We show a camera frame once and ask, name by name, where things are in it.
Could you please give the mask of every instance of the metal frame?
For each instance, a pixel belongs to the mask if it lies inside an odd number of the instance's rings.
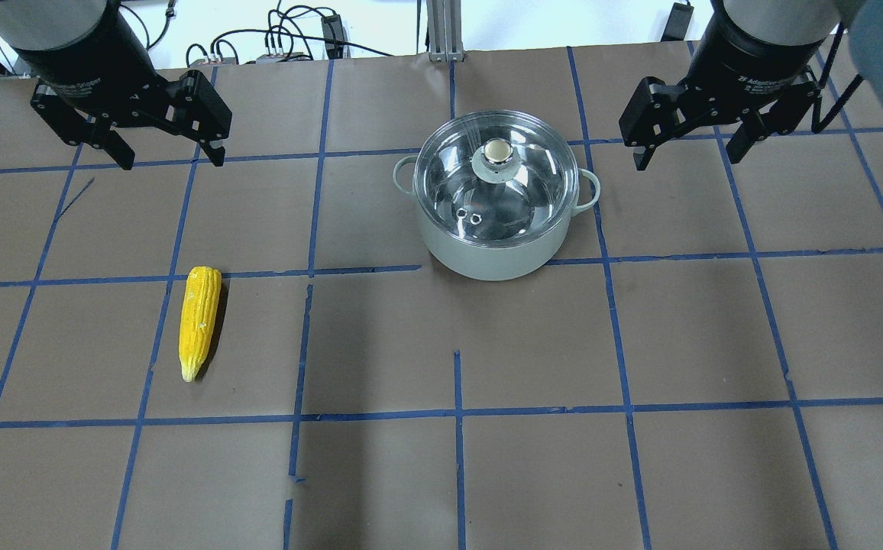
[[[428,0],[428,58],[463,60],[462,0]]]

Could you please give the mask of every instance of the white wall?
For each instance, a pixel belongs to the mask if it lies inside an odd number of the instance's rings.
[[[658,41],[674,0],[462,0],[463,42],[467,50],[498,50],[624,44]],[[285,0],[288,8],[302,0]],[[126,2],[146,21],[152,38],[163,27],[165,0]],[[696,11],[689,39],[699,39],[713,13],[707,0],[694,2]],[[420,31],[415,34],[416,0],[322,0],[315,6],[339,11],[348,39],[393,55],[409,55],[424,44],[422,13]],[[158,69],[184,66],[184,52],[193,42],[207,47],[218,34],[235,28],[265,28],[271,0],[179,0],[176,18],[166,37],[150,56]],[[125,15],[139,36],[142,30],[131,15]],[[304,34],[322,36],[319,17],[297,20]],[[241,62],[263,55],[261,34],[228,38]],[[16,55],[1,40],[11,59]],[[313,44],[319,58],[322,43]],[[354,57],[372,53],[353,49]]]

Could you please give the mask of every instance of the glass lid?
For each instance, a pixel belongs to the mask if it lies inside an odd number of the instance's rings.
[[[525,112],[472,112],[425,142],[418,202],[439,228],[479,246],[532,241],[571,215],[577,161],[567,141]]]

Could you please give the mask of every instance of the lid knob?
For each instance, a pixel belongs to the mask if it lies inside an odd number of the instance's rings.
[[[502,138],[493,138],[483,146],[483,155],[493,164],[502,164],[513,156],[513,147]]]

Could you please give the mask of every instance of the power adapter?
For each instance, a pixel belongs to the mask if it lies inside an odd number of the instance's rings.
[[[347,32],[344,31],[340,14],[324,15],[320,18],[320,22],[322,23],[322,37],[337,41],[326,42],[326,58],[343,59],[347,53],[347,45],[343,43],[347,41]]]
[[[693,18],[693,6],[675,3],[672,12],[665,22],[665,31],[662,31],[662,42],[675,42],[686,39],[686,30],[689,21]]]

